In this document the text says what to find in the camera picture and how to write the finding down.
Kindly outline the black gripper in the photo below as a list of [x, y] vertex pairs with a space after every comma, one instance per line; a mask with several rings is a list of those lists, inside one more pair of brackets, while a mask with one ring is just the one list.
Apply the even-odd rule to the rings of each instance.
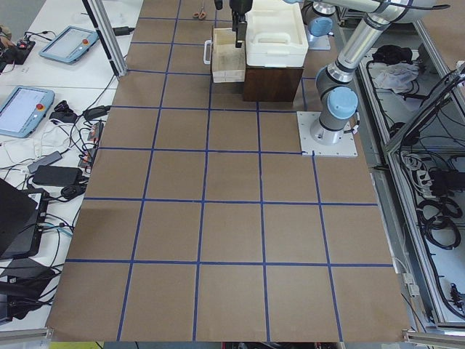
[[241, 48], [246, 38], [246, 13], [252, 8], [253, 0], [229, 0], [232, 10], [232, 31], [235, 32], [235, 47]]

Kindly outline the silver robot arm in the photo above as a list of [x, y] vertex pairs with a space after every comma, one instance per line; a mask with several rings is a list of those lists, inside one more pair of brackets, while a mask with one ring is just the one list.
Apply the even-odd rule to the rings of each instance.
[[346, 7], [364, 12], [349, 41], [337, 59], [317, 75], [316, 87], [323, 105], [319, 119], [310, 127], [311, 137], [323, 145], [337, 144], [344, 134], [344, 127], [355, 114], [357, 95], [347, 87], [354, 72], [369, 49], [392, 23], [412, 23], [428, 12], [447, 9], [448, 4], [436, 1], [303, 1], [312, 10], [302, 11], [304, 21], [330, 17], [335, 7]]
[[319, 1], [304, 1], [301, 15], [311, 37], [328, 35], [333, 27], [332, 16], [336, 8], [334, 5]]

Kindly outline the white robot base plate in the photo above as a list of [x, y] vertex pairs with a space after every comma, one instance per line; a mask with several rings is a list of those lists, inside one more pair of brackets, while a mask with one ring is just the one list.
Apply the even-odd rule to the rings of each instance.
[[320, 112], [298, 111], [297, 126], [303, 156], [356, 158], [355, 136], [350, 122], [339, 131], [329, 131], [320, 124]]

